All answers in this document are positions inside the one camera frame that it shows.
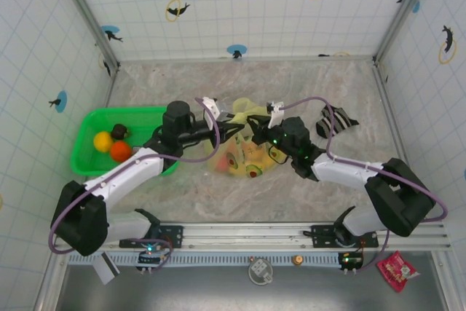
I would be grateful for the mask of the yellow plastic bag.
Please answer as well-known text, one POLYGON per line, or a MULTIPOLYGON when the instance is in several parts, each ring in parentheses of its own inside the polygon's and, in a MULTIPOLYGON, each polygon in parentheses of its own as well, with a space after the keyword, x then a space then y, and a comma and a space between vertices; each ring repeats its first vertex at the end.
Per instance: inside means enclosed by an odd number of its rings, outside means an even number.
POLYGON ((252 142, 253 132, 247 118, 266 115, 266 108, 247 98, 239 98, 232 104, 232 113, 233 122, 245 128, 219 146, 218 151, 207 161, 209 171, 225 176, 258 178, 285 162, 285 154, 270 143, 258 146, 252 142))

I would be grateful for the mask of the green plastic basket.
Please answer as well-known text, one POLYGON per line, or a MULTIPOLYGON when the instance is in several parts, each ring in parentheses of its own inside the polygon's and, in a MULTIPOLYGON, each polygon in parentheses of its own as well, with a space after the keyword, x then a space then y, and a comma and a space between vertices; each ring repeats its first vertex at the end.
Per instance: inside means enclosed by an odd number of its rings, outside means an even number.
POLYGON ((138 148, 147 142, 162 124, 164 106, 127 106, 96 109, 82 121, 71 155, 71 169, 80 176, 96 177, 117 166, 109 154, 99 152, 93 139, 99 132, 111 132, 116 124, 124 125, 129 135, 125 141, 138 148))

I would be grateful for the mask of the dark brown fake fruit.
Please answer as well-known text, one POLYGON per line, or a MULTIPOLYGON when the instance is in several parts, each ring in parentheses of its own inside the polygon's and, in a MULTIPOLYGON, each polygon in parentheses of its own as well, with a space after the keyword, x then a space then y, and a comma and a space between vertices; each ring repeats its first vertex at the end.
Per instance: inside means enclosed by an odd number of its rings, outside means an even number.
POLYGON ((113 126, 110 135, 114 140, 121 141, 126 139, 130 135, 130 132, 126 126, 118 123, 113 126))

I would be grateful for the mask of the orange fake tangerine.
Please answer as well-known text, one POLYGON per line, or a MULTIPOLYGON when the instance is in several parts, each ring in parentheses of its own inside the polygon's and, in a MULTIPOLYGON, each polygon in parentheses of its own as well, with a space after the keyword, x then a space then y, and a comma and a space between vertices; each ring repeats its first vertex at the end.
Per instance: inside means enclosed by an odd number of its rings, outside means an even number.
POLYGON ((124 162, 133 155, 131 146, 125 141, 115 141, 110 148, 110 157, 115 162, 124 162))

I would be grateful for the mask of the round yellow fake lemon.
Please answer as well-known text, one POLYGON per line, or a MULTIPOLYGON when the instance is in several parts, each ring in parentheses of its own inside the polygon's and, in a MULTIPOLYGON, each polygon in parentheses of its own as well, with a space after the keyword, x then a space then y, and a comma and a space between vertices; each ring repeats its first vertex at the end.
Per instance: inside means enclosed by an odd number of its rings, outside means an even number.
POLYGON ((108 153, 113 145, 114 141, 111 134, 106 131, 101 131, 93 138, 93 146, 100 153, 108 153))

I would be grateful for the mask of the black white striped sock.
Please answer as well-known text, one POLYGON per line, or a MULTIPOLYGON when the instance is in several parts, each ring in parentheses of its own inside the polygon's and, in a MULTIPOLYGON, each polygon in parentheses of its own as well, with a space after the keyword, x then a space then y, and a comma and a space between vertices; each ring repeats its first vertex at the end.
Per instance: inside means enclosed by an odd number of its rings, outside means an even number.
MULTIPOLYGON (((331 109, 333 111, 334 119, 332 136, 335 136, 350 127, 354 127, 360 124, 356 119, 350 118, 343 108, 331 106, 331 109)), ((325 106, 321 110, 321 115, 322 118, 315 124, 316 132, 320 137, 328 139, 331 131, 330 109, 325 106)))

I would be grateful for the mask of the round white plastic device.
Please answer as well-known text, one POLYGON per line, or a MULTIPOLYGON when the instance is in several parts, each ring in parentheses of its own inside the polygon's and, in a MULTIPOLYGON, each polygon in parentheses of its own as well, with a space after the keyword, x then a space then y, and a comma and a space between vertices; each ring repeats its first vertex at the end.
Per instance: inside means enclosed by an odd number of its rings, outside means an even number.
POLYGON ((273 266, 265 258, 251 258, 248 276, 257 286, 266 286, 273 281, 273 266))

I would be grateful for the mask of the grey card with black stripe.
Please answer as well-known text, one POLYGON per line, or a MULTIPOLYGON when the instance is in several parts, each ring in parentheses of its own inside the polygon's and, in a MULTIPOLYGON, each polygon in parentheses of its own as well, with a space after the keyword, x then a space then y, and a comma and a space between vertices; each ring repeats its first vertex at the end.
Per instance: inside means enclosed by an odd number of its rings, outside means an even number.
POLYGON ((102 252, 100 255, 95 257, 92 267, 104 285, 110 283, 120 274, 118 267, 106 252, 102 252))

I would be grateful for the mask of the red snack packet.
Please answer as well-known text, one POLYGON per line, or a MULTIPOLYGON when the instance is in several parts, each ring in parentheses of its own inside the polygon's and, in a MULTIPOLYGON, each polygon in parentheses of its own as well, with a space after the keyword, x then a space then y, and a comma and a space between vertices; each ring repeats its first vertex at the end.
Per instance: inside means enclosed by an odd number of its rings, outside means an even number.
POLYGON ((390 287, 400 293, 406 286, 407 281, 420 276, 417 270, 407 262, 399 251, 376 263, 382 277, 390 287))

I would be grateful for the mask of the aluminium frame bar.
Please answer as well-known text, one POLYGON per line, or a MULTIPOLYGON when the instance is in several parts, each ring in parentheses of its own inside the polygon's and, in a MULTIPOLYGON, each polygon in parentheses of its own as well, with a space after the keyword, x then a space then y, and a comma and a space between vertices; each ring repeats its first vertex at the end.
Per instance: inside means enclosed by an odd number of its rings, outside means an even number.
POLYGON ((306 62, 322 62, 322 61, 346 61, 346 60, 369 60, 370 62, 373 61, 372 55, 344 55, 344 56, 290 56, 290 57, 241 57, 238 59, 234 58, 195 58, 195 59, 174 59, 174 60, 121 60, 120 65, 123 66, 124 64, 158 64, 158 63, 228 63, 228 62, 235 62, 235 63, 249 63, 249 62, 275 62, 275 61, 306 61, 306 62))
MULTIPOLYGON (((104 111, 104 107, 108 105, 114 81, 115 76, 108 79, 106 90, 97 92, 98 104, 92 105, 91 109, 80 120, 70 157, 71 170, 79 176, 99 175, 100 169, 96 165, 101 160, 105 163, 109 161, 109 157, 98 155, 91 138, 94 136, 94 132, 103 127, 97 121, 97 117, 104 111)), ((72 212, 77 211, 80 204, 86 203, 87 197, 91 197, 95 191, 96 186, 92 184, 81 184, 77 181, 68 182, 61 191, 50 227, 53 229, 59 224, 64 224, 66 220, 78 221, 80 215, 72 212)))
POLYGON ((424 193, 427 187, 406 164, 400 131, 379 67, 373 64, 372 72, 397 156, 383 162, 382 172, 375 180, 369 181, 369 197, 385 226, 398 235, 406 236, 424 220, 435 201, 424 193))

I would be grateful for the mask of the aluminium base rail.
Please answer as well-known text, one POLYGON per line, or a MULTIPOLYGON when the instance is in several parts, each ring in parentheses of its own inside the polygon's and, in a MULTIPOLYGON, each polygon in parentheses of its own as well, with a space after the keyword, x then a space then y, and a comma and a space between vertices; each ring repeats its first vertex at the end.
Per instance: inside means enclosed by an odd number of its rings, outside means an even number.
MULTIPOLYGON (((181 223, 183 239, 176 251, 212 252, 265 252, 265 251, 356 251, 351 248, 314 248, 312 240, 303 236, 310 222, 262 223, 181 223)), ((383 246, 386 233, 378 231, 378 248, 363 248, 376 252, 383 246)), ((450 251, 451 242, 440 223, 420 224, 409 237, 393 233, 387 241, 386 251, 450 251)))

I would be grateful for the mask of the aluminium frame post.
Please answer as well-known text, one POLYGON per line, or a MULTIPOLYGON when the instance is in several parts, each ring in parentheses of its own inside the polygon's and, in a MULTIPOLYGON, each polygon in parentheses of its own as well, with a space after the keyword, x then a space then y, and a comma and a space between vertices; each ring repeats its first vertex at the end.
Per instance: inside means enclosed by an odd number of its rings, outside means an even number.
POLYGON ((95 45, 100 49, 100 53, 103 54, 104 59, 111 68, 111 77, 113 77, 119 69, 119 61, 117 60, 116 55, 114 54, 109 40, 104 35, 101 30, 101 26, 97 22, 90 6, 86 0, 72 0, 76 6, 79 14, 82 16, 86 26, 90 30, 94 40, 95 45))
POLYGON ((390 47, 396 39, 396 36, 402 29, 408 16, 412 13, 412 9, 418 0, 402 0, 398 12, 395 14, 392 22, 385 35, 382 38, 381 44, 378 46, 376 54, 373 56, 373 62, 376 67, 379 67, 384 57, 387 55, 390 47))

